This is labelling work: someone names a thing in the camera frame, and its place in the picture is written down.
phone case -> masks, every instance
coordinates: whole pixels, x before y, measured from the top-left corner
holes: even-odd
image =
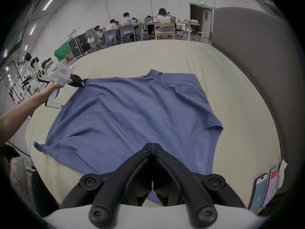
[[[266,191],[268,177],[267,177],[267,179],[265,179],[264,181],[262,181],[258,185],[256,185],[256,183],[257,183],[258,179],[261,179],[265,175],[267,175],[267,173],[262,174],[261,176],[259,176],[258,178],[256,178],[254,180],[252,196],[251,196],[250,204],[249,204],[249,207],[248,207],[248,209],[251,212],[253,212],[254,214],[256,214],[259,211],[259,209],[261,207],[261,204],[263,202],[263,198],[264,198],[265,191]]]
[[[262,203],[262,208],[265,207],[269,203],[269,201],[272,199],[273,192],[274,192],[275,185],[276,185],[277,174],[278,174],[278,166],[273,167],[269,171],[267,192],[266,192],[266,196],[264,198],[264,201]]]

ceiling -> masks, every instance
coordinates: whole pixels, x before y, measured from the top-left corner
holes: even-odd
[[[10,51],[10,49],[13,49],[13,47],[19,42],[20,34],[24,33],[21,46],[20,46],[20,55],[19,55],[19,62],[23,60],[23,57],[27,52],[31,52],[37,39],[39,38],[42,30],[47,25],[47,23],[50,21],[52,16],[55,14],[55,12],[66,2],[67,0],[53,0],[48,8],[46,10],[42,10],[45,5],[49,2],[49,0],[31,0],[27,6],[24,8],[22,13],[18,16],[15,23],[13,24],[8,36],[6,37],[6,40],[2,46],[2,49],[0,51],[0,63],[2,64],[5,60],[5,63],[1,66],[1,68],[4,68],[5,66],[9,65],[9,74],[11,76],[12,82],[16,85],[17,84],[17,71],[14,67],[14,64],[12,61],[15,61],[17,58],[17,52],[16,50],[12,55],[10,55],[8,58],[4,57],[4,51],[7,49]],[[31,10],[31,7],[36,7],[34,12],[32,13],[32,16],[30,17],[27,26],[27,17],[29,15],[29,11]],[[35,26],[35,29],[33,33],[30,35],[31,30]],[[22,67],[18,67],[18,72],[20,75],[22,75],[25,70]]]

doorway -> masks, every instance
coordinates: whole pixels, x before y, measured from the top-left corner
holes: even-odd
[[[197,20],[200,25],[191,26],[192,37],[196,40],[199,31],[204,32],[206,37],[211,39],[212,24],[213,24],[213,8],[205,7],[202,5],[189,4],[190,20]]]

smartphone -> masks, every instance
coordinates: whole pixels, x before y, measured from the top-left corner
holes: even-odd
[[[269,184],[268,184],[267,193],[266,193],[262,208],[265,207],[273,197],[273,191],[274,191],[274,188],[276,185],[277,173],[278,173],[278,166],[275,166],[269,172]]]
[[[248,207],[248,209],[254,214],[258,212],[263,202],[267,186],[267,177],[267,173],[265,173],[260,177],[256,178],[254,181],[253,192]]]

white paper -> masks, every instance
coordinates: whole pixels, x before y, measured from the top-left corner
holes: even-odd
[[[285,160],[282,160],[280,169],[278,170],[278,184],[276,186],[276,189],[280,189],[284,182],[284,170],[287,167],[287,163]]]

